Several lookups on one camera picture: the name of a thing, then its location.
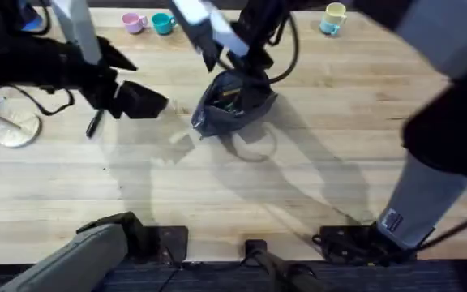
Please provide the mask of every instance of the yellow mug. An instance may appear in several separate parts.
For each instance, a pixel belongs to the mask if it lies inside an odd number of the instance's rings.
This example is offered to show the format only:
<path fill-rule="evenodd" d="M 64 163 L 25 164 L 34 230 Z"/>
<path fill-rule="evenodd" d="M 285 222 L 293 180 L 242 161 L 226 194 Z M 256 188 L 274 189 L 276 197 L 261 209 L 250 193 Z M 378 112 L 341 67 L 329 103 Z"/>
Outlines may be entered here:
<path fill-rule="evenodd" d="M 347 19 L 346 11 L 345 5 L 339 2 L 329 4 L 320 22 L 320 30 L 323 33 L 336 35 L 338 29 L 340 29 L 340 25 Z"/>

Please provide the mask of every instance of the black cable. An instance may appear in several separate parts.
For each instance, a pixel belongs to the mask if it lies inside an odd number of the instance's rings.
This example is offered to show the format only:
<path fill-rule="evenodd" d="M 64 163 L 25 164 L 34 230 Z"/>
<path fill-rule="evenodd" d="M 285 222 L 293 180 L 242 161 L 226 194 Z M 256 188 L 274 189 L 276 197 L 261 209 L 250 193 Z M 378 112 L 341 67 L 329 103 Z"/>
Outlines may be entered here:
<path fill-rule="evenodd" d="M 460 223 L 459 225 L 457 225 L 457 226 L 451 228 L 450 230 L 446 231 L 445 233 L 441 234 L 437 238 L 434 238 L 431 241 L 422 244 L 415 252 L 424 251 L 424 250 L 426 250 L 426 249 L 428 249 L 430 247 L 433 247 L 434 245 L 437 245 L 437 244 L 443 242 L 444 240 L 446 240 L 448 238 L 451 238 L 455 234 L 458 234 L 461 231 L 466 230 L 466 229 L 467 229 L 467 221 L 464 221 L 464 222 Z"/>
<path fill-rule="evenodd" d="M 286 8 L 286 16 L 289 19 L 289 26 L 291 27 L 291 34 L 293 36 L 293 57 L 291 59 L 291 63 L 289 67 L 277 77 L 271 78 L 269 80 L 262 80 L 253 78 L 241 71 L 235 70 L 232 67 L 228 66 L 225 62 L 223 62 L 220 58 L 217 60 L 217 64 L 229 72 L 232 75 L 237 76 L 239 79 L 249 83 L 249 84 L 259 84 L 259 85 L 267 85 L 267 84 L 274 84 L 279 81 L 282 81 L 284 78 L 288 77 L 291 72 L 295 69 L 298 63 L 298 55 L 300 54 L 300 44 L 298 40 L 298 29 L 297 24 L 295 23 L 294 17 L 291 14 L 291 11 Z"/>
<path fill-rule="evenodd" d="M 248 268 L 259 268 L 260 263 L 259 263 L 259 266 L 251 266 L 251 265 L 246 265 L 246 262 L 248 260 L 252 259 L 252 258 L 254 259 L 255 256 L 257 256 L 260 252 L 261 251 L 259 251 L 259 250 L 254 250 L 251 253 L 245 255 L 244 259 L 242 259 L 240 262 L 234 263 L 234 264 L 231 264 L 231 265 L 228 265 L 228 266 L 225 266 L 225 267 L 221 267 L 221 268 L 215 268 L 214 271 L 216 271 L 216 272 L 234 271 L 234 270 L 236 270 L 238 268 L 241 268 L 242 266 L 245 266 L 245 267 L 248 267 Z"/>
<path fill-rule="evenodd" d="M 162 292 L 165 287 L 170 283 L 170 280 L 172 280 L 172 278 L 174 278 L 174 276 L 176 276 L 176 274 L 178 274 L 178 272 L 181 271 L 181 269 L 175 269 L 171 274 L 170 276 L 167 278 L 167 280 L 165 280 L 165 282 L 163 283 L 163 285 L 160 287 L 160 289 L 158 289 L 158 292 Z"/>
<path fill-rule="evenodd" d="M 316 276 L 315 271 L 313 271 L 313 268 L 308 266 L 307 264 L 302 264 L 302 263 L 293 263 L 288 267 L 288 271 L 285 274 L 286 278 L 290 278 L 293 275 L 297 273 L 302 273 L 303 270 L 306 270 L 307 273 L 309 273 L 311 276 L 314 278 L 318 279 L 318 276 Z"/>
<path fill-rule="evenodd" d="M 53 112 L 50 112 L 49 110 L 45 109 L 40 103 L 39 101 L 37 101 L 35 98 L 33 98 L 30 93 L 24 91 L 23 89 L 21 88 L 18 88 L 17 86 L 13 85 L 13 84 L 9 84 L 8 85 L 9 87 L 12 87 L 14 89 L 16 89 L 17 91 L 21 92 L 21 94 L 23 94 L 24 96 L 28 97 L 30 99 L 30 101 L 33 102 L 34 105 L 36 105 L 36 107 L 39 109 L 39 111 L 41 112 L 41 114 L 45 115 L 45 116 L 53 116 L 54 114 L 58 114 L 60 112 L 62 112 L 65 108 L 67 107 L 70 107 L 72 105 L 75 104 L 75 98 L 73 97 L 73 93 L 71 93 L 69 90 L 67 89 L 64 89 L 68 95 L 68 102 L 65 104 L 65 105 L 61 105 L 58 109 L 56 109 L 55 111 Z"/>

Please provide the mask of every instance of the cup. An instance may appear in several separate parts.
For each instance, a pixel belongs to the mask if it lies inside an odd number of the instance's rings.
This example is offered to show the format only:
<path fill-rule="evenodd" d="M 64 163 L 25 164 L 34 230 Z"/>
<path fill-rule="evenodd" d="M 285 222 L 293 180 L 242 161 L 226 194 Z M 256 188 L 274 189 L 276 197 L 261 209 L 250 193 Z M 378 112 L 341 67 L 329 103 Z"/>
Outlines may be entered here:
<path fill-rule="evenodd" d="M 152 17 L 152 26 L 159 35 L 168 35 L 172 32 L 172 28 L 176 25 L 174 17 L 165 13 L 156 13 Z"/>
<path fill-rule="evenodd" d="M 320 22 L 320 30 L 331 36 L 336 35 L 340 26 L 347 19 L 346 11 L 345 5 L 339 2 L 329 4 Z"/>
<path fill-rule="evenodd" d="M 126 13 L 122 16 L 122 22 L 126 26 L 126 30 L 131 34 L 141 32 L 147 27 L 147 17 L 137 13 Z"/>

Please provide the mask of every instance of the round white base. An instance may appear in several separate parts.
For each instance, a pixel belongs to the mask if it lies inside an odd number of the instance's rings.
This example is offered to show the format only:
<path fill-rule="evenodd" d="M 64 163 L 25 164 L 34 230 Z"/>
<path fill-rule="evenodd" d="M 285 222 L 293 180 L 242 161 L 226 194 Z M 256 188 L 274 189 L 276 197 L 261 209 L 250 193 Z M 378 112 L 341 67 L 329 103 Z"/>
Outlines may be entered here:
<path fill-rule="evenodd" d="M 35 114 L 14 113 L 9 121 L 21 127 L 21 131 L 0 125 L 0 144 L 8 148 L 23 147 L 39 135 L 41 120 Z"/>

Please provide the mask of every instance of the teal mug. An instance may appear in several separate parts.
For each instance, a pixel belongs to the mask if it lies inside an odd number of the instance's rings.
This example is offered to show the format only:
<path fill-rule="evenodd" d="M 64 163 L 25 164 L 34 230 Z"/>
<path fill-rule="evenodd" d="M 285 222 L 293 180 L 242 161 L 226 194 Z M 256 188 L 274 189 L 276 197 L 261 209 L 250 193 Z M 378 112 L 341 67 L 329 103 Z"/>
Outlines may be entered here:
<path fill-rule="evenodd" d="M 338 33 L 338 29 L 340 29 L 340 25 L 338 24 L 331 24 L 324 19 L 320 22 L 320 30 L 327 35 L 335 36 Z"/>
<path fill-rule="evenodd" d="M 176 20 L 165 13 L 156 13 L 152 17 L 152 25 L 159 35 L 164 36 L 172 32 L 172 28 L 176 25 Z"/>

